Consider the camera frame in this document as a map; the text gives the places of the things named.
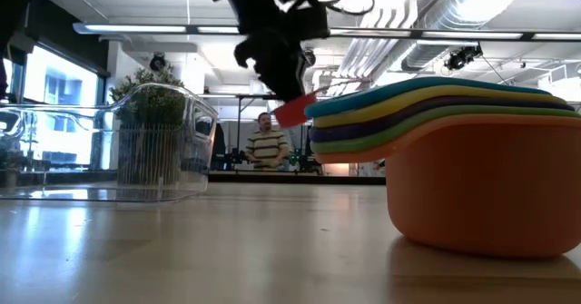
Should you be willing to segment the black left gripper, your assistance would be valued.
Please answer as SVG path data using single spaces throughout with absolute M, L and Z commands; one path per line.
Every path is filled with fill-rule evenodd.
M 305 94 L 303 75 L 307 60 L 300 41 L 330 35 L 327 10 L 319 0 L 227 0 L 248 37 L 237 44 L 234 58 L 253 70 L 277 97 L 288 103 Z M 273 32 L 276 34 L 257 34 Z M 292 40 L 288 49 L 282 37 Z

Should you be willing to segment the red measuring cup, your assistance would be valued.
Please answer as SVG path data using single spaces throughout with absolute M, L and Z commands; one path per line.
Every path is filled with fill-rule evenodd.
M 285 103 L 273 111 L 281 128 L 290 128 L 307 121 L 305 108 L 317 102 L 316 94 L 305 94 L 297 99 Z

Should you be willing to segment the teal measuring cup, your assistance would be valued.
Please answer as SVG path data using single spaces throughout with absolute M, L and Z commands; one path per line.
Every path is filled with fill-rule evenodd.
M 406 92 L 441 85 L 457 85 L 457 86 L 483 88 L 495 91 L 550 95 L 550 93 L 547 91 L 534 88 L 510 86 L 499 83 L 480 82 L 453 77 L 431 76 L 408 79 L 397 83 L 385 84 L 361 92 L 350 93 L 322 102 L 317 102 L 315 104 L 307 106 L 305 108 L 305 114 L 309 119 L 313 119 L 320 116 L 343 113 L 351 110 L 361 109 L 370 106 L 372 104 L 388 100 L 396 95 L 400 95 Z

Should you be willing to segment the yellow measuring cup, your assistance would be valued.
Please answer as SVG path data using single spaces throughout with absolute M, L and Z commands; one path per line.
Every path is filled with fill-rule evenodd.
M 313 125 L 318 128 L 329 128 L 346 124 L 364 123 L 396 113 L 414 103 L 442 96 L 475 96 L 566 104 L 565 100 L 551 94 L 499 91 L 460 85 L 441 85 L 402 93 L 354 111 L 315 117 L 313 119 Z

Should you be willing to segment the purple measuring cup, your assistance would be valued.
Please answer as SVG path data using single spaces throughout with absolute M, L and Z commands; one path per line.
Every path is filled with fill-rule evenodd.
M 355 139 L 356 137 L 370 136 L 382 132 L 405 119 L 427 110 L 454 105 L 491 105 L 511 107 L 532 107 L 558 109 L 574 112 L 576 109 L 567 103 L 548 103 L 533 100 L 512 100 L 502 98 L 486 98 L 476 96 L 439 96 L 413 103 L 395 113 L 384 115 L 364 123 L 352 123 L 336 127 L 311 127 L 310 139 L 313 142 L 335 142 Z

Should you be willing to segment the green measuring cup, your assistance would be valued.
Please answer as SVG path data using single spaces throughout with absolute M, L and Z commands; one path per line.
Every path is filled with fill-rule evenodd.
M 400 123 L 396 123 L 393 127 L 389 127 L 370 136 L 331 142 L 315 142 L 314 137 L 311 137 L 311 149 L 317 154 L 363 151 L 393 141 L 404 133 L 419 127 L 421 124 L 447 116 L 462 114 L 548 115 L 581 119 L 581 114 L 579 113 L 560 109 L 492 105 L 444 106 L 414 114 Z

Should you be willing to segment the orange measuring cup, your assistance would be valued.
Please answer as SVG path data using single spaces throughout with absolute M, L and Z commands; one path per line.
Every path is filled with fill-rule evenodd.
M 544 258 L 581 244 L 581 118 L 466 114 L 322 163 L 384 159 L 387 207 L 405 237 L 435 248 Z

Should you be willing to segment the clear plastic basket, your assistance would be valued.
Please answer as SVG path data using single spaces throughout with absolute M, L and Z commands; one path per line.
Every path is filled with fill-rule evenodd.
M 0 104 L 0 199 L 156 202 L 206 190 L 216 111 L 159 83 L 95 107 Z

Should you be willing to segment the person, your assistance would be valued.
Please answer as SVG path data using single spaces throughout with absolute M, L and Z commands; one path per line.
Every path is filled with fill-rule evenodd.
M 246 158 L 255 170 L 281 170 L 283 161 L 290 152 L 285 134 L 273 129 L 268 113 L 258 116 L 258 125 L 259 130 L 253 132 L 247 140 Z

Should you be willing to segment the green potted plant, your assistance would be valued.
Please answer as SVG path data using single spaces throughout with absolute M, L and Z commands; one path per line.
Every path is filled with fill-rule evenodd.
M 179 169 L 178 151 L 185 109 L 183 82 L 172 67 L 145 68 L 125 76 L 111 90 L 119 106 L 117 181 L 122 185 L 172 184 Z

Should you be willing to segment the overhead light bar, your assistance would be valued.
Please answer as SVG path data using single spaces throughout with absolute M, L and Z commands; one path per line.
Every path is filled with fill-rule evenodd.
M 78 34 L 184 34 L 239 35 L 236 26 L 229 25 L 99 25 L 74 23 Z M 331 27 L 325 38 L 386 38 L 438 41 L 490 41 L 581 43 L 581 32 L 559 31 L 492 31 L 492 30 L 425 30 L 402 28 Z

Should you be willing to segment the black ceiling spotlight cluster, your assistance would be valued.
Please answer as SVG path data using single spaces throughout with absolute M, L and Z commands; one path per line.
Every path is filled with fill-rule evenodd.
M 444 66 L 450 71 L 457 71 L 465 67 L 467 64 L 472 63 L 482 54 L 483 52 L 480 45 L 465 46 L 460 48 L 458 51 L 451 53 L 449 58 L 445 61 Z

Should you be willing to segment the silver ventilation duct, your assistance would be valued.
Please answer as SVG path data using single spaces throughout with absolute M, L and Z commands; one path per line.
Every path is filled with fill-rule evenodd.
M 488 18 L 478 18 L 477 14 L 468 11 L 469 0 L 437 0 L 428 11 L 419 18 L 416 27 L 428 30 L 476 30 Z M 430 62 L 449 49 L 449 45 L 426 45 L 416 42 L 402 60 L 404 71 L 418 72 Z

